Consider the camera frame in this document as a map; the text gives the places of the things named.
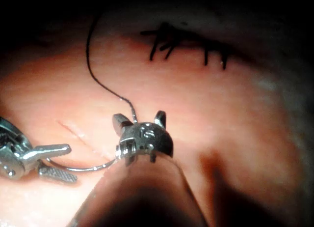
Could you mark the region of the left arm needle driver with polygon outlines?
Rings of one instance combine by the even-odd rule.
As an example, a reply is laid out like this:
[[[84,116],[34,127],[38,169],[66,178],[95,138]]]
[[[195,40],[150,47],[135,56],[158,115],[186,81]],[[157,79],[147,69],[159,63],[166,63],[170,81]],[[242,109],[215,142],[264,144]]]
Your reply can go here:
[[[28,138],[11,122],[0,119],[0,174],[19,180],[39,166],[39,161],[29,160],[33,149]]]

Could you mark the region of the left arm needle driver jaw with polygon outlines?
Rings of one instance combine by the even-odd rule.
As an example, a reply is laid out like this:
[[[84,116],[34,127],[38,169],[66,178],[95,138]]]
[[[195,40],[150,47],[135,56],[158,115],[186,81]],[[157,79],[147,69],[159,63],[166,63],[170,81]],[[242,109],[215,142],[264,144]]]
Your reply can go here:
[[[76,183],[78,179],[74,174],[46,165],[40,166],[38,173],[43,178],[63,183]]]
[[[35,166],[37,162],[47,158],[59,157],[72,151],[68,144],[40,145],[22,155],[25,167]]]

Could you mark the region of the right arm needle driver jaw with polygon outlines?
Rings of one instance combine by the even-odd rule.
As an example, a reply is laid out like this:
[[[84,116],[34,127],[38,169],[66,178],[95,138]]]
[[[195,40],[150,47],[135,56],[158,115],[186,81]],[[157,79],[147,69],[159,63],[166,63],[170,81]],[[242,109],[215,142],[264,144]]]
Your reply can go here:
[[[166,128],[166,112],[158,111],[154,117],[154,123],[165,129]]]
[[[112,116],[112,124],[118,136],[121,136],[128,127],[133,126],[133,123],[121,113]]]

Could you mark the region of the right arm needle driver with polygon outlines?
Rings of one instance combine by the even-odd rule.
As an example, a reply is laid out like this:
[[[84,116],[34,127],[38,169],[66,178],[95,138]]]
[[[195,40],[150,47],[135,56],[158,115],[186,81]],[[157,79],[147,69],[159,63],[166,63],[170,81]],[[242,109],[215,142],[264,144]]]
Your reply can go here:
[[[161,126],[142,122],[126,127],[116,146],[116,159],[127,160],[127,165],[135,160],[136,155],[149,155],[150,161],[156,161],[156,153],[173,157],[173,140],[170,134]]]

